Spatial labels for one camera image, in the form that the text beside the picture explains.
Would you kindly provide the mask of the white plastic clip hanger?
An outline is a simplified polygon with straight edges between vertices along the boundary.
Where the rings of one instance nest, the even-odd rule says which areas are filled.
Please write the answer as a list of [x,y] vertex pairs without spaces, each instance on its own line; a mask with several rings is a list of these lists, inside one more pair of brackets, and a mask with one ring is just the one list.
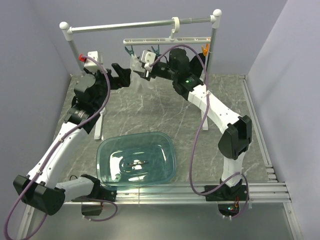
[[178,45],[178,44],[209,44],[211,37],[176,37],[182,23],[178,17],[172,17],[174,27],[171,29],[169,37],[158,38],[126,38],[123,40],[125,46],[144,45]]

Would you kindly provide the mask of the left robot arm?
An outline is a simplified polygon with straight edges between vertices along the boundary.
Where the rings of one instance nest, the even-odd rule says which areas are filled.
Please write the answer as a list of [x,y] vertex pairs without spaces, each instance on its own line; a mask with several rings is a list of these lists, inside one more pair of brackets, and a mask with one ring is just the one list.
[[74,86],[71,107],[67,111],[60,131],[42,159],[26,176],[18,175],[13,186],[21,201],[52,216],[65,202],[86,197],[100,199],[105,193],[101,182],[94,176],[83,174],[75,180],[58,182],[59,176],[72,154],[94,129],[108,90],[129,87],[131,70],[113,63],[112,71],[85,71]]

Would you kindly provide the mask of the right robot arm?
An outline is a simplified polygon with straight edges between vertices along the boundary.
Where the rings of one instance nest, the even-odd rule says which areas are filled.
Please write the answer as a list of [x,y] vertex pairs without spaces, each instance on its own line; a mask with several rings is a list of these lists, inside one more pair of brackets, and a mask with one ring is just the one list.
[[241,116],[220,101],[210,90],[209,83],[201,75],[207,75],[206,55],[195,52],[190,59],[185,45],[172,47],[165,54],[144,50],[140,56],[130,56],[131,70],[143,81],[163,78],[172,81],[175,92],[202,112],[201,126],[209,118],[218,127],[221,138],[218,150],[223,155],[221,196],[233,199],[242,185],[242,166],[246,151],[252,142],[252,120]]

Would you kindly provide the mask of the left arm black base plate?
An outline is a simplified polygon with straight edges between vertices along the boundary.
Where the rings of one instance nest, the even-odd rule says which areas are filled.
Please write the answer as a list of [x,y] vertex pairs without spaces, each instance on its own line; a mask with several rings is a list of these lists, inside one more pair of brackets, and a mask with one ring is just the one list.
[[100,187],[96,193],[77,197],[72,199],[71,202],[81,203],[81,214],[85,217],[98,217],[102,214],[106,201],[114,203],[116,196],[117,190]]

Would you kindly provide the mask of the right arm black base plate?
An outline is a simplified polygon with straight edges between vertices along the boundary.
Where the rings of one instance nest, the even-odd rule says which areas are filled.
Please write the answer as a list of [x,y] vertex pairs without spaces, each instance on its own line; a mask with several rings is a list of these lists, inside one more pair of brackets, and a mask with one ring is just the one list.
[[240,202],[244,201],[244,206],[246,207],[249,199],[249,188],[242,184],[242,180],[233,187],[228,187],[224,184],[215,192],[205,196],[207,202],[217,202],[219,213],[229,219],[238,216],[241,210],[244,210],[241,209]]

